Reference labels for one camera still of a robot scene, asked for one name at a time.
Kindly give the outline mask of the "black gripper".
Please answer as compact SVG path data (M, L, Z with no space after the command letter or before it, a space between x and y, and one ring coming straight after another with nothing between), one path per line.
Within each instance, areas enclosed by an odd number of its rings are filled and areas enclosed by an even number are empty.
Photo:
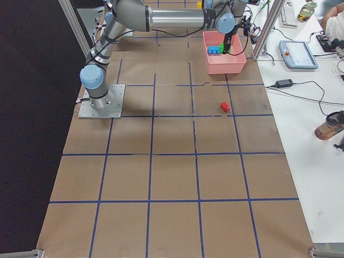
M230 47L232 42L232 37L237 34L237 28L234 28L231 32L225 34L225 46Z

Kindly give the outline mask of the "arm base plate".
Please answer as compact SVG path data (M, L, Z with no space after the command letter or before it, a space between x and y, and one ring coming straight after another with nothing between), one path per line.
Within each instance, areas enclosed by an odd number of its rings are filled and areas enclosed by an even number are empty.
M82 119L120 119L124 95L124 84L110 84L107 95L99 99L91 98L85 90L83 98L88 98L88 100L81 102L78 117Z

